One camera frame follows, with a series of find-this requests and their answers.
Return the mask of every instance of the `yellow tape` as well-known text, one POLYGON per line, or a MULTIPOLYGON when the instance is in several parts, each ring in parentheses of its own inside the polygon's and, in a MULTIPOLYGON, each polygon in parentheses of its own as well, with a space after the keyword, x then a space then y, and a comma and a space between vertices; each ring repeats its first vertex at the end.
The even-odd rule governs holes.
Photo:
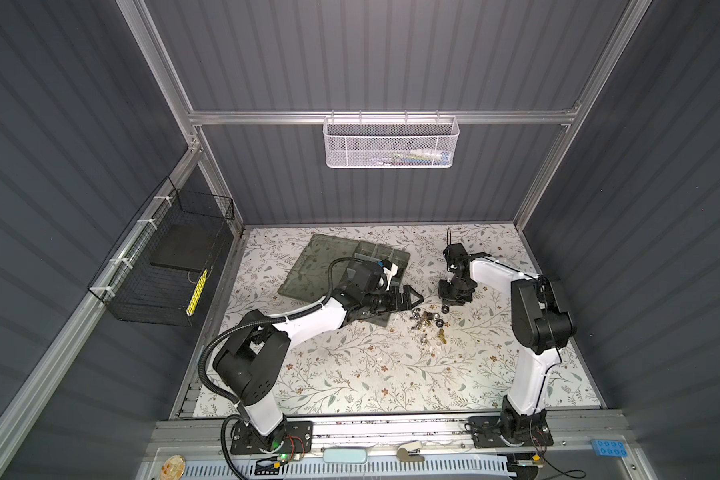
POLYGON ((208 269, 205 269, 202 271, 202 275, 200 275, 200 278, 197 280, 197 285, 195 286, 195 293, 192 294, 192 300, 190 301, 190 305, 186 308, 187 316, 192 316, 192 314, 195 312, 195 308, 197 308, 197 303, 200 302, 200 294, 202 293, 202 288, 206 285, 207 279, 208 269))

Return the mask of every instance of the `mounting plate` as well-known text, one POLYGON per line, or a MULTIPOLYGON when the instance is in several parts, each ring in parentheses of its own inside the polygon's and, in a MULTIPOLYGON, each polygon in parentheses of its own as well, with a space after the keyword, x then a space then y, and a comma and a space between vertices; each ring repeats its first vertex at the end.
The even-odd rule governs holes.
POLYGON ((544 424, 544 430, 542 431, 541 442, 538 442, 539 437, 536 436, 537 443, 534 443, 530 439, 530 434, 521 438, 510 439, 505 441, 501 436, 500 428, 500 417, 499 416, 481 416, 481 417, 469 417, 471 425, 475 426, 472 428, 471 436, 472 442, 476 448, 503 448, 503 447, 534 447, 534 446, 551 446, 554 441, 552 439, 552 433, 544 424))
MULTIPOLYGON (((312 422, 286 422, 286 434, 282 447, 278 453, 290 453, 293 446, 294 453, 308 453, 312 450, 312 422), (295 443, 291 445, 288 436, 294 437, 295 443)), ((243 422, 236 422, 232 427, 232 455, 255 455, 268 451, 270 446, 265 445, 253 426, 246 426, 243 422)))

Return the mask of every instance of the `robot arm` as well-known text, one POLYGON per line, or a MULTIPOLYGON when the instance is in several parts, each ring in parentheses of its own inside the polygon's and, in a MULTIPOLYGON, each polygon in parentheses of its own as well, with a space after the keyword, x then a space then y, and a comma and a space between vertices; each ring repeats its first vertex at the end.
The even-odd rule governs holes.
POLYGON ((240 400, 238 409, 247 414, 262 437, 272 440, 282 436, 283 415, 272 388, 290 349, 359 318, 410 310, 424 301, 410 285, 405 285, 402 293, 389 285, 397 270, 395 265, 344 260, 356 263, 355 274, 327 298, 287 313, 248 312, 239 331, 229 337, 213 359, 213 369, 240 400), (261 349, 254 352, 252 343, 261 349))
POLYGON ((561 362, 558 349, 576 333, 563 288, 557 279, 520 271, 486 253, 468 254, 462 244, 449 244, 443 255, 453 274, 438 284, 444 312, 471 302, 478 283, 511 298, 512 332, 521 348, 502 405, 500 433, 507 444, 522 445, 531 427, 546 426, 547 375, 561 362))

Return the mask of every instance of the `black wire basket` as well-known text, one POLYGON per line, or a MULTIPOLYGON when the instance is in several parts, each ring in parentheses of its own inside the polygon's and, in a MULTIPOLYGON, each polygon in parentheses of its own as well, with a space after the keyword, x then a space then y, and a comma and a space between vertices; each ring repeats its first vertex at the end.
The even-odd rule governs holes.
POLYGON ((175 326, 203 321, 234 241, 232 199, 174 189, 151 220, 139 222, 128 251, 102 264, 100 272, 116 263, 109 282, 89 285, 89 291, 118 320, 175 326))

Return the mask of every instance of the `work surface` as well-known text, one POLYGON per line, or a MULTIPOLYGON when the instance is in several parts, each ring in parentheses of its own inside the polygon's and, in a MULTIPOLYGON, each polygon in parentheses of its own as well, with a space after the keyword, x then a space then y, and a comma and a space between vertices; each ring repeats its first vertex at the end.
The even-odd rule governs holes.
MULTIPOLYGON (((470 253, 488 252, 534 271, 511 224, 451 225, 453 242, 470 253)), ((367 240, 405 250, 411 260, 404 283, 425 297, 423 308, 440 311, 437 283, 445 278, 446 225, 344 226, 253 229, 230 296, 221 330, 245 313, 278 313, 303 305, 277 294, 286 274, 313 234, 367 240)), ((302 343, 288 353, 273 389, 286 414, 467 410, 499 408, 514 378, 518 342, 510 326, 510 299, 480 285, 472 303, 443 315, 443 344, 434 325, 411 330, 408 312, 392 314, 387 328, 355 322, 302 343)), ((560 351, 563 363, 550 372, 550 406, 598 406, 575 351, 560 351)), ((221 381, 210 370, 210 377, 221 381)), ((195 417, 231 413, 225 398, 205 388, 195 417)))

